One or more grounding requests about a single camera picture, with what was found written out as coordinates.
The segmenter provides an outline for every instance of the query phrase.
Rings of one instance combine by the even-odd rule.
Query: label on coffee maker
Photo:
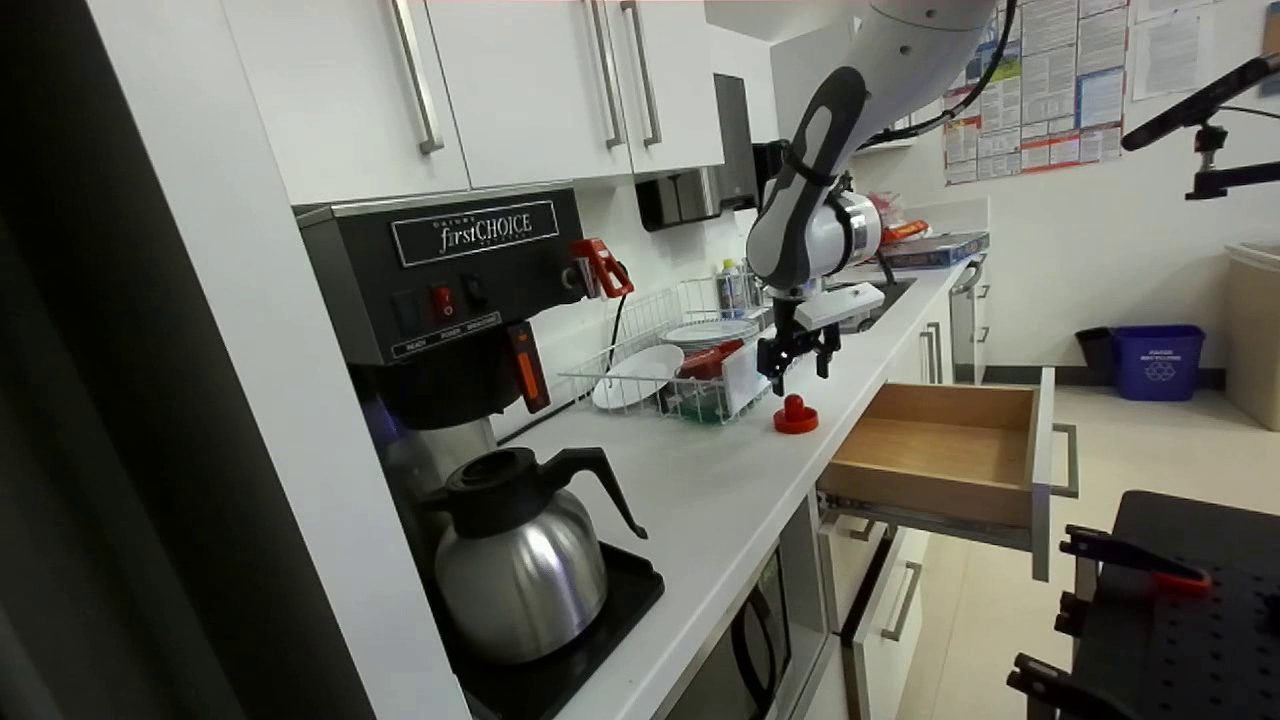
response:
[[[554,198],[495,205],[441,216],[411,216],[394,222],[405,267],[446,263],[460,255],[539,243],[560,235]]]

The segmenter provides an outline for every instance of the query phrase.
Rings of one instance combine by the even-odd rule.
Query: white countertop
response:
[[[808,436],[772,432],[779,398],[760,397],[739,419],[715,427],[656,408],[604,416],[575,402],[518,440],[537,449],[539,458],[557,449],[604,449],[650,539],[626,529],[591,476],[582,476],[573,491],[587,505],[601,539],[650,556],[668,582],[563,714],[656,714],[711,631],[730,624],[754,572],[872,402],[890,359],[916,340],[913,327],[957,276],[959,267],[913,270],[916,285],[878,327],[845,335],[827,381],[818,375],[812,357],[789,367],[789,393],[822,412],[822,427]]]

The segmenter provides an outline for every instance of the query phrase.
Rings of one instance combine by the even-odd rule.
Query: coffee maker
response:
[[[441,600],[433,556],[446,514],[426,507],[452,476],[495,457],[491,412],[521,397],[529,412],[547,402],[529,320],[629,292],[626,263],[584,238],[573,191],[325,205],[297,218],[457,677],[482,712],[557,712],[650,612],[661,576],[604,549],[614,592],[582,638],[537,664],[485,664]]]

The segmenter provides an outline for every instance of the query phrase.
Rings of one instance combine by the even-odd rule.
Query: coffee pot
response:
[[[502,449],[457,468],[426,512],[452,522],[435,549],[435,588],[457,631],[491,664],[529,664],[573,644],[604,607],[607,572],[587,507],[563,491],[591,472],[645,539],[601,449],[563,449],[537,464]]]

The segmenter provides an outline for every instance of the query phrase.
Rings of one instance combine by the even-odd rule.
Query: open drawer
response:
[[[1052,482],[1052,383],[886,383],[822,476],[827,507],[1025,549],[1049,579],[1049,498],[1079,491],[1073,427],[1073,479]]]

